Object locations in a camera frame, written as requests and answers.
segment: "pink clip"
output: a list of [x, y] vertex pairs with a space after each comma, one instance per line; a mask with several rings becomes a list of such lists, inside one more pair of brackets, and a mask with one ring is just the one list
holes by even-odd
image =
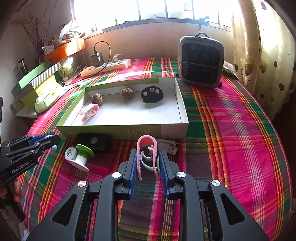
[[88, 106], [85, 106], [79, 114], [84, 115], [82, 118], [82, 122], [85, 123], [89, 121], [90, 118], [92, 118], [94, 115], [96, 115], [99, 111], [99, 105], [98, 104], [89, 104]]
[[152, 154], [152, 165], [153, 165], [153, 170], [154, 170], [154, 175], [156, 180], [159, 180], [159, 175], [157, 173], [157, 168], [155, 165], [156, 162], [156, 156], [157, 156], [157, 141], [155, 140], [154, 137], [149, 136], [149, 135], [144, 135], [141, 136], [137, 142], [137, 168], [138, 168], [138, 177], [139, 180], [142, 180], [142, 175], [141, 175], [141, 163], [140, 163], [140, 148], [149, 145], [148, 150], [153, 151]]

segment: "portable heater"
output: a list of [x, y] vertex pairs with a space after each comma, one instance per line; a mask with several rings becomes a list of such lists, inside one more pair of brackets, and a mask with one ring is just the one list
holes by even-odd
[[183, 82], [215, 88], [222, 75], [224, 47], [208, 37], [184, 36], [180, 39], [178, 62]]

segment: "power strip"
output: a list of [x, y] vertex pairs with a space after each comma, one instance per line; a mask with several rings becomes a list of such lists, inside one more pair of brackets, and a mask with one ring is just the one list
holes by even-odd
[[[99, 66], [99, 67], [87, 67], [85, 70], [81, 71], [80, 74], [82, 77], [85, 76], [89, 76], [89, 75], [94, 75], [96, 73], [98, 73], [100, 70], [102, 70], [107, 63], [104, 63], [103, 65]], [[104, 69], [103, 71], [101, 71], [101, 73], [104, 72], [108, 72], [108, 71], [113, 71], [113, 70], [118, 70], [118, 69], [127, 69], [129, 66], [131, 66], [131, 59], [123, 59], [120, 60], [116, 63], [109, 63]]]

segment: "window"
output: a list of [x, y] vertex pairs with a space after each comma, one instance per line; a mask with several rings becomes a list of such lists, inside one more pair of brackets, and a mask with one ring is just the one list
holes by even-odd
[[205, 19], [232, 27], [232, 0], [71, 0], [74, 19], [94, 31], [146, 19]]

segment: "human hand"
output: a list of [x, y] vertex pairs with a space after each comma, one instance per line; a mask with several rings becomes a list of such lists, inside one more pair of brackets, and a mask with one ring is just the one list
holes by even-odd
[[[21, 198], [22, 198], [22, 194], [20, 193], [20, 181], [19, 181], [18, 178], [13, 181], [13, 186], [14, 186], [14, 189], [15, 189], [13, 199], [16, 202], [19, 202], [21, 200]], [[0, 187], [0, 196], [5, 196], [6, 194], [7, 194], [7, 188], [6, 187]]]

